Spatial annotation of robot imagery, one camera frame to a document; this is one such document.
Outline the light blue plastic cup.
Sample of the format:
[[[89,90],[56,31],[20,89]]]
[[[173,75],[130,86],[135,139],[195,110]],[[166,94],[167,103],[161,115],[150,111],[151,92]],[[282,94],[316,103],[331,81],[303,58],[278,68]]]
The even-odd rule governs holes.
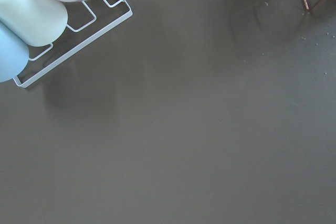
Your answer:
[[[1,82],[20,74],[28,63],[27,45],[1,23]]]

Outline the mint green plastic cup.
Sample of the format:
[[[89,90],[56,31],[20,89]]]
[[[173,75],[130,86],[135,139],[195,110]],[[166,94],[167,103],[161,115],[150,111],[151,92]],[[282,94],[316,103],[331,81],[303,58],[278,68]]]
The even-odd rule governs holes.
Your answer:
[[[58,0],[1,0],[1,22],[30,46],[57,40],[67,21],[67,10]]]

